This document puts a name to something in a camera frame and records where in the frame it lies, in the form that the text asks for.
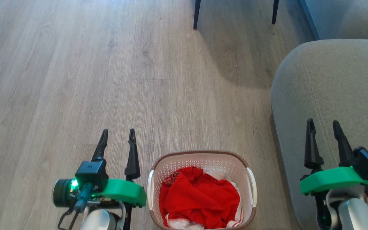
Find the basket handle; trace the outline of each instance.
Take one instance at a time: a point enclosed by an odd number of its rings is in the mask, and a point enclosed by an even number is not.
[[[149,180],[147,182],[147,203],[149,203],[150,211],[153,210],[153,203],[154,203],[154,198],[153,198],[153,193],[154,193],[153,173],[154,173],[154,170],[152,170],[149,173]]]
[[[257,201],[258,201],[257,182],[255,181],[254,174],[252,173],[252,171],[249,167],[247,167],[247,172],[248,172],[249,178],[251,180],[251,184],[250,184],[251,186],[249,186],[249,197],[251,198],[251,200],[253,202],[252,205],[254,207],[256,207],[257,206]]]

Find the laundry basket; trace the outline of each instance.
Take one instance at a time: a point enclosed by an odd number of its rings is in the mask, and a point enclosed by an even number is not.
[[[239,226],[221,229],[237,230],[251,223],[257,211],[257,184],[248,164],[235,153],[203,150],[171,153],[159,158],[153,165],[147,184],[147,202],[149,203],[150,216],[159,228],[172,229],[164,226],[159,207],[162,182],[176,170],[189,166],[195,166],[204,169],[204,171],[223,170],[237,184],[244,218]]]

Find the camera lens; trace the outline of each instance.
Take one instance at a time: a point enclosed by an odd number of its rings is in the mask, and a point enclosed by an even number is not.
[[[52,201],[58,208],[69,208],[73,204],[73,197],[70,196],[70,186],[72,179],[59,179],[52,190]]]

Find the green led light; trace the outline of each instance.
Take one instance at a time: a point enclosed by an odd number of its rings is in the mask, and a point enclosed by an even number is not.
[[[72,187],[77,187],[78,181],[76,179],[72,180]]]

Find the red clothing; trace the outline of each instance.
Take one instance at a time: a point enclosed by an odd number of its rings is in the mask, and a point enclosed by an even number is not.
[[[168,214],[169,220],[189,220],[212,229],[227,227],[230,221],[233,223],[237,211],[237,224],[240,224],[240,201],[233,183],[217,180],[204,174],[202,169],[187,167],[165,179],[159,204],[167,227],[165,216]]]

